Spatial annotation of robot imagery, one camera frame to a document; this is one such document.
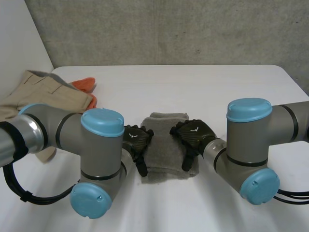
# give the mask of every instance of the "orange cloth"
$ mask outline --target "orange cloth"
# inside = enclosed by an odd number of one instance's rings
[[[83,80],[73,81],[72,85],[84,93],[89,93],[93,89],[95,82],[95,78],[87,77]]]
[[[79,89],[80,91],[84,93],[88,93],[88,95],[92,97],[92,100],[90,104],[88,105],[87,110],[94,109],[97,107],[97,98],[93,94],[89,93],[94,88],[95,82],[96,80],[93,77],[87,77],[83,80],[72,82],[72,85],[75,88]]]

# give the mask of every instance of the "white wall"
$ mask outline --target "white wall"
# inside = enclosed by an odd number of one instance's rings
[[[0,0],[0,99],[19,84],[25,69],[53,65],[23,0]]]

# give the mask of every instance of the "light blue joint cap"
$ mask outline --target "light blue joint cap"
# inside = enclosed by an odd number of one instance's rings
[[[88,131],[104,136],[119,137],[125,132],[124,117],[116,111],[108,109],[87,110],[81,123]]]
[[[252,122],[262,119],[272,112],[272,105],[262,98],[242,98],[231,101],[226,117],[232,122]]]
[[[269,202],[278,192],[280,180],[270,168],[261,169],[250,175],[241,185],[240,195],[251,204]]]
[[[27,109],[29,109],[30,107],[33,107],[34,105],[47,105],[47,104],[33,103],[33,104],[26,105],[24,108],[21,109],[21,111],[19,111],[18,115],[22,115]]]
[[[110,209],[112,200],[107,192],[99,186],[82,182],[73,187],[70,193],[70,203],[79,215],[96,219]]]

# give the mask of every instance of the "fabric pile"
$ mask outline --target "fabric pile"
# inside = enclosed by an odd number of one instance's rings
[[[154,132],[144,154],[148,175],[142,178],[143,183],[159,183],[171,178],[187,179],[198,174],[198,159],[194,160],[188,172],[182,170],[185,147],[169,134],[173,126],[186,120],[189,116],[183,113],[152,113],[143,120],[141,125]]]

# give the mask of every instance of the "black band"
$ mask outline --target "black band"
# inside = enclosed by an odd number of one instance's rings
[[[127,174],[125,164],[122,163],[122,161],[121,161],[121,166],[124,168],[124,171],[125,171],[125,173]]]
[[[264,164],[267,164],[268,159],[262,161],[262,162],[257,162],[257,163],[249,163],[249,162],[241,162],[236,159],[231,158],[228,154],[226,155],[227,159],[231,161],[234,164],[244,166],[244,167],[260,167],[263,166]]]
[[[213,161],[213,168],[214,168],[214,170],[217,172],[217,168],[216,168],[216,164],[217,164],[217,161],[218,161],[218,158],[221,156],[221,154],[223,153],[223,152],[225,152],[226,151],[226,147],[225,148],[223,148],[221,151],[219,151],[219,153],[216,155],[216,158],[214,158],[214,161]]]
[[[76,115],[76,114],[77,114],[77,113],[70,113],[70,114],[66,115],[66,116],[61,120],[61,122],[59,123],[59,126],[58,126],[58,128],[57,128],[57,131],[56,131],[56,144],[57,144],[57,147],[60,148],[60,149],[62,149],[62,150],[63,150],[63,148],[62,148],[62,146],[61,146],[61,144],[60,144],[60,133],[61,133],[61,129],[62,129],[64,123],[69,119],[69,117],[71,117],[72,115]]]
[[[29,199],[32,197],[32,192],[26,191],[20,198],[23,202],[29,201]]]
[[[41,131],[42,131],[43,136],[44,136],[44,145],[43,145],[43,148],[42,148],[42,150],[44,150],[47,147],[47,143],[48,143],[48,135],[47,135],[47,131],[46,131],[45,126],[43,125],[43,123],[41,123],[41,121],[36,116],[34,116],[32,114],[24,114],[24,115],[31,117],[40,126]]]
[[[120,169],[115,172],[114,174],[111,174],[111,175],[106,175],[106,176],[94,176],[94,175],[88,175],[86,173],[84,173],[82,170],[81,170],[81,174],[86,177],[87,179],[89,180],[109,180],[109,179],[112,179],[114,178],[115,176],[117,176],[118,174],[120,173]]]
[[[289,108],[287,107],[286,105],[279,105],[281,107],[283,107],[284,109],[286,109],[287,112],[289,112],[289,114],[291,115],[291,118],[293,120],[293,124],[294,124],[294,131],[293,131],[293,135],[292,135],[292,138],[291,140],[289,141],[289,143],[293,142],[294,139],[297,137],[298,135],[298,121],[297,121],[297,118],[296,118],[296,115],[294,114],[294,112]]]
[[[14,161],[23,158],[28,154],[29,149],[26,147],[25,140],[19,130],[9,122],[0,122],[0,128],[9,134],[14,146],[15,152],[13,154]]]

